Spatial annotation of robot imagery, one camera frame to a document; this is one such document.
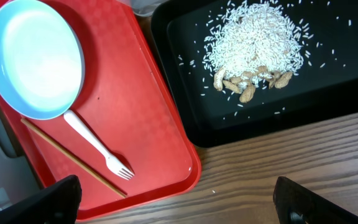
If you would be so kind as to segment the wooden chopstick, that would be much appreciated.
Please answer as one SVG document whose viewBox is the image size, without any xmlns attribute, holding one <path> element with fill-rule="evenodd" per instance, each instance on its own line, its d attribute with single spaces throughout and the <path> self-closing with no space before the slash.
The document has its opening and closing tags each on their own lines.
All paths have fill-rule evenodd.
<svg viewBox="0 0 358 224">
<path fill-rule="evenodd" d="M 33 131 L 35 134 L 40 136 L 43 140 L 48 142 L 50 145 L 52 145 L 56 150 L 61 152 L 65 157 L 67 157 L 69 160 L 74 162 L 76 165 L 78 165 L 80 168 L 82 168 L 84 171 L 86 171 L 89 175 L 94 177 L 98 182 L 105 185 L 107 188 L 112 190 L 114 193 L 118 194 L 122 198 L 126 198 L 126 194 L 121 192 L 119 189 L 115 188 L 107 179 L 100 176 L 97 172 L 95 172 L 90 166 L 85 164 L 81 159 L 76 157 L 74 154 L 72 154 L 70 151 L 65 149 L 60 143 L 56 142 L 54 139 L 52 139 L 49 135 L 45 134 L 41 129 L 33 125 L 30 121 L 28 121 L 26 118 L 21 118 L 21 123 L 23 123 L 28 129 Z"/>
</svg>

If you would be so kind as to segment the white plastic fork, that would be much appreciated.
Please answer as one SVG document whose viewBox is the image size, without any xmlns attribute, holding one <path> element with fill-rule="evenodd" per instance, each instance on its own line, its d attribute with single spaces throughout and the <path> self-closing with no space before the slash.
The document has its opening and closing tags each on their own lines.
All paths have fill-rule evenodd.
<svg viewBox="0 0 358 224">
<path fill-rule="evenodd" d="M 87 140 L 105 158 L 107 168 L 117 176 L 130 180 L 135 174 L 114 156 L 101 141 L 90 131 L 84 122 L 72 111 L 67 110 L 63 119 L 85 140 Z"/>
</svg>

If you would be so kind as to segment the large light blue plate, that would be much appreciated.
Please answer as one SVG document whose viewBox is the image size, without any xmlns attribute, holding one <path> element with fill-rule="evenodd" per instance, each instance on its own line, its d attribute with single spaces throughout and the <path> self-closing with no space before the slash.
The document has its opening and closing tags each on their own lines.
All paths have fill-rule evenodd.
<svg viewBox="0 0 358 224">
<path fill-rule="evenodd" d="M 80 41 L 55 9 L 42 1 L 0 8 L 0 95 L 11 108 L 54 119 L 74 103 L 84 80 Z"/>
</svg>

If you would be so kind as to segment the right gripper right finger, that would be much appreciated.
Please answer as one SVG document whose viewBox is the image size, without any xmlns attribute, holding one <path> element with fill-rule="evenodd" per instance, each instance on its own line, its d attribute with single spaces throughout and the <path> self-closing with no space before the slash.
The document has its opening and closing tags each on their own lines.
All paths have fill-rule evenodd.
<svg viewBox="0 0 358 224">
<path fill-rule="evenodd" d="M 280 224 L 358 224 L 358 216 L 287 177 L 278 177 L 273 202 Z"/>
</svg>

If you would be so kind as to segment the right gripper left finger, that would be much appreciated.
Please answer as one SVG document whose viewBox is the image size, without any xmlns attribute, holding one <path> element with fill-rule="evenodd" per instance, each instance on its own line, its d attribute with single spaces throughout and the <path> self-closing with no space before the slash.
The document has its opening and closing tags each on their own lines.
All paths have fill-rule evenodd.
<svg viewBox="0 0 358 224">
<path fill-rule="evenodd" d="M 76 175 L 69 175 L 35 195 L 0 211 L 0 224 L 74 224 L 82 189 Z"/>
</svg>

